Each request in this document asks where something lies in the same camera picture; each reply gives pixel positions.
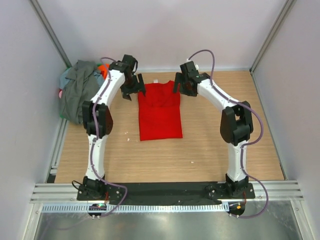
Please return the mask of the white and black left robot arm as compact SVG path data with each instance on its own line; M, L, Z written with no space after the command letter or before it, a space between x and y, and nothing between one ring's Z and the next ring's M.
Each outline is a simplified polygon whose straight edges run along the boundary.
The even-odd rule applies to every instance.
M82 104L83 126L89 144L88 165L82 183L79 185L77 200L102 200L107 196L104 157L106 143L113 129L110 105L118 90L122 97L131 100L131 94L146 94L142 74L136 74L138 60L125 54L122 60L113 61L107 67L107 75L98 92Z

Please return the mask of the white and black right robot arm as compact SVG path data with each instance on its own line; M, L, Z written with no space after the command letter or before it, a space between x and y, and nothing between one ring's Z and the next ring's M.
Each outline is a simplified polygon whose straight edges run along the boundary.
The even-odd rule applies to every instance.
M252 113L248 109L251 106L224 92L209 74L199 73L193 61L180 65L180 70L175 74L173 91L190 97L201 95L221 112L219 131L228 147L225 192L237 198L249 187L246 144L253 132Z

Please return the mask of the red t-shirt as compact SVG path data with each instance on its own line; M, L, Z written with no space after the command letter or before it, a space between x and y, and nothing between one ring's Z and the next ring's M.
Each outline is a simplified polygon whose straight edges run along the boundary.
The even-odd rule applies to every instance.
M138 124L141 141L181 139L181 96L174 93L174 82L148 83L146 93L138 93Z

